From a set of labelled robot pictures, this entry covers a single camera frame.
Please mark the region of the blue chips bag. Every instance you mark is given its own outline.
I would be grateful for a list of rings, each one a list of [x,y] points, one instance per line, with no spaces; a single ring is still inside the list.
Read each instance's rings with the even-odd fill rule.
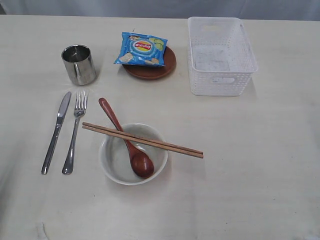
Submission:
[[[121,36],[120,53],[115,64],[155,68],[165,66],[167,39],[134,32],[122,32]]]

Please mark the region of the silver table knife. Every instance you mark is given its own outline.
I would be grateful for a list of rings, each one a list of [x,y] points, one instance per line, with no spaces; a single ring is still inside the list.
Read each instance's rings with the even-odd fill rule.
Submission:
[[[67,110],[68,110],[68,107],[69,107],[71,96],[72,96],[72,93],[70,91],[68,91],[64,95],[64,97],[63,97],[63,99],[61,101],[61,104],[59,106],[54,132],[53,132],[53,135],[52,135],[52,138],[51,138],[51,141],[50,141],[50,144],[49,144],[49,147],[48,147],[48,150],[47,150],[47,153],[46,153],[46,156],[45,156],[42,168],[41,168],[41,174],[42,175],[46,175],[48,173],[48,171],[49,171],[49,167],[50,167],[50,164],[51,164],[51,161],[52,161],[52,158],[53,158],[53,154],[54,154],[54,151],[55,151],[55,147],[56,147],[56,144],[57,144],[59,133],[60,133],[60,130],[62,128],[64,119],[65,119],[65,116],[66,116],[66,113],[67,113]]]

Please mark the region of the silver fork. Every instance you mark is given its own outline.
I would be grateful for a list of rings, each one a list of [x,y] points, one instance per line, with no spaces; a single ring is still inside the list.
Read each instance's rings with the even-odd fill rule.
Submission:
[[[75,145],[76,145],[77,133],[79,128],[80,118],[85,115],[87,110],[87,102],[88,102],[88,96],[84,90],[81,90],[76,94],[75,106],[73,111],[73,115],[75,117],[74,127],[72,131],[72,137],[70,140],[67,156],[62,168],[62,174],[64,175],[70,175],[74,170]]]

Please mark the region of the white perforated plastic basket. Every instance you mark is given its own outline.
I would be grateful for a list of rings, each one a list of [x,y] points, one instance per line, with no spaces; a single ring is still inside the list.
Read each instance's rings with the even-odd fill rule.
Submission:
[[[197,96],[240,96],[258,70],[243,22],[235,17],[187,20],[190,90]]]

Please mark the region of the brown round plate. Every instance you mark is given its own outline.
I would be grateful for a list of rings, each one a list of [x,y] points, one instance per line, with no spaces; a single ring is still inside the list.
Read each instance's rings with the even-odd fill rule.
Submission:
[[[177,65],[175,53],[170,47],[166,47],[164,51],[164,63],[163,67],[148,67],[139,65],[123,65],[123,68],[130,75],[142,79],[142,80],[157,80],[171,74]]]

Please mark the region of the white patterned ceramic bowl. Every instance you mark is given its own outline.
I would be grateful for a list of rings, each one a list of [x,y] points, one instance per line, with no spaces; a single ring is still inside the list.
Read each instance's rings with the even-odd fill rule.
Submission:
[[[153,180],[163,171],[169,157],[167,150],[138,142],[132,144],[146,153],[152,160],[154,165],[152,176],[141,178],[134,173],[130,164],[129,152],[123,139],[107,135],[99,149],[99,160],[104,174],[115,183],[125,186],[142,185]]]

